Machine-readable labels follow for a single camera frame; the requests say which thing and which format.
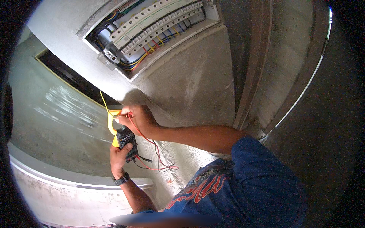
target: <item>blue t-shirt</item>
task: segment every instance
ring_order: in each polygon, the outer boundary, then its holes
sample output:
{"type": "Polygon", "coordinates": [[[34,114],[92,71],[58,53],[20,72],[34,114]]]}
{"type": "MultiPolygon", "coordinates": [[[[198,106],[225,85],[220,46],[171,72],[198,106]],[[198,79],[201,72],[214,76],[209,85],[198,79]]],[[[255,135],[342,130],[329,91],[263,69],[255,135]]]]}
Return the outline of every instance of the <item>blue t-shirt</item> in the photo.
{"type": "Polygon", "coordinates": [[[222,227],[299,227],[305,210],[293,172],[257,140],[243,137],[232,147],[232,161],[199,169],[164,212],[219,216],[222,227]]]}

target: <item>graphic print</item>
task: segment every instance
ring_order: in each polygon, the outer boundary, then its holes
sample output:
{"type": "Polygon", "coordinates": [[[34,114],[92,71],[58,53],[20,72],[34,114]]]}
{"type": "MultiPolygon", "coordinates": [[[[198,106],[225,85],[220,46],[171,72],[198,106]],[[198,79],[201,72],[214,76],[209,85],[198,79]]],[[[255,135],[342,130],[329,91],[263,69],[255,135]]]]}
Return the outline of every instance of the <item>graphic print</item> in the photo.
{"type": "MultiPolygon", "coordinates": [[[[208,171],[210,174],[214,173],[217,170],[210,170],[208,171]]],[[[225,174],[217,174],[214,176],[212,181],[210,181],[208,184],[208,176],[206,173],[194,178],[192,180],[192,183],[189,183],[189,187],[183,189],[179,194],[177,194],[174,199],[169,202],[168,205],[166,205],[165,209],[170,209],[176,202],[181,202],[182,200],[194,200],[194,202],[197,204],[200,202],[202,198],[210,194],[211,192],[217,193],[219,190],[223,187],[224,181],[228,178],[227,176],[224,177],[225,174]]]]}

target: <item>hand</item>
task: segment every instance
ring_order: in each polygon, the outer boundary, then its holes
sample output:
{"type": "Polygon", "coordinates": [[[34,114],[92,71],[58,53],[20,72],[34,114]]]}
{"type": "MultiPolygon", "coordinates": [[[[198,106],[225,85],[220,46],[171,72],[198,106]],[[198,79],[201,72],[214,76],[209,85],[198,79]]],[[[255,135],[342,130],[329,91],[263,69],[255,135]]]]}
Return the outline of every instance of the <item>hand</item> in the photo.
{"type": "Polygon", "coordinates": [[[124,176],[123,166],[126,163],[127,153],[132,147],[132,143],[127,143],[121,150],[113,145],[110,147],[110,166],[116,180],[124,176]]]}
{"type": "Polygon", "coordinates": [[[127,113],[131,115],[133,123],[147,138],[153,139],[153,135],[162,128],[158,125],[152,115],[152,112],[146,105],[125,106],[122,109],[121,116],[116,118],[115,121],[127,126],[135,135],[141,136],[134,125],[130,122],[129,118],[126,117],[127,113]]]}

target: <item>yellow clamp jaw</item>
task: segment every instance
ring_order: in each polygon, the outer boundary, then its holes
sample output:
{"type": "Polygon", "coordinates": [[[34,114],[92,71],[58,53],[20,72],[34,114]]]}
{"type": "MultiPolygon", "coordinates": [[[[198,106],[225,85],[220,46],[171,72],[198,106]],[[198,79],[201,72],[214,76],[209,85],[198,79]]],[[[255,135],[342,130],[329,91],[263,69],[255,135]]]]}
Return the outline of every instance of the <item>yellow clamp jaw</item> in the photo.
{"type": "Polygon", "coordinates": [[[112,145],[114,147],[119,147],[118,139],[116,138],[117,131],[113,128],[113,116],[120,115],[122,113],[121,110],[110,110],[108,112],[108,128],[111,134],[114,135],[113,143],[112,145]]]}

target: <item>wristwatch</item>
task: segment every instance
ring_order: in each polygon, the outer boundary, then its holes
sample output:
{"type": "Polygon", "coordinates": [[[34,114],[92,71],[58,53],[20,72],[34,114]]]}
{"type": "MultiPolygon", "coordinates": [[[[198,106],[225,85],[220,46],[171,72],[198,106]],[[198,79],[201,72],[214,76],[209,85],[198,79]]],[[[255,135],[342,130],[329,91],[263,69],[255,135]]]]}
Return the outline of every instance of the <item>wristwatch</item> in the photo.
{"type": "Polygon", "coordinates": [[[113,181],[114,181],[114,183],[115,183],[116,185],[122,185],[122,184],[124,184],[125,182],[127,182],[130,178],[129,178],[128,173],[127,173],[127,172],[124,172],[124,176],[123,176],[122,178],[120,178],[120,179],[116,180],[114,177],[112,177],[112,179],[113,179],[113,181]]]}

